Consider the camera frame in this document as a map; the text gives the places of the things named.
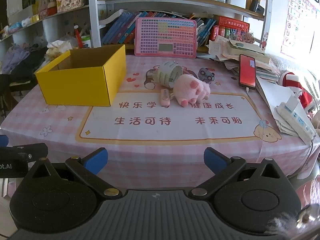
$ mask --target white power strip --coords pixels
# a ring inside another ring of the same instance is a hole
[[[310,141],[316,134],[316,130],[312,126],[308,126],[301,117],[295,111],[291,111],[284,102],[276,106],[276,111],[291,125],[302,141],[310,145]]]

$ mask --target metal bolt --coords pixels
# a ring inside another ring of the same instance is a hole
[[[194,196],[204,196],[207,195],[208,192],[204,188],[196,187],[193,190],[191,190],[191,193]]]
[[[120,193],[120,191],[116,188],[107,188],[103,193],[106,196],[113,197],[117,196]]]

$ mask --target yellow box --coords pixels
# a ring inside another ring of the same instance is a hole
[[[36,72],[48,105],[111,106],[126,75],[124,45],[69,50]]]

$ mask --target pink small device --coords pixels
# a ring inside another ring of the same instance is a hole
[[[196,58],[196,21],[138,17],[134,54],[146,57]]]
[[[161,106],[169,106],[170,105],[169,90],[161,89],[161,92],[160,92],[160,103],[161,103]]]

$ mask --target smartphone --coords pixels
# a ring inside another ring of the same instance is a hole
[[[256,61],[253,57],[240,55],[239,86],[256,88]]]

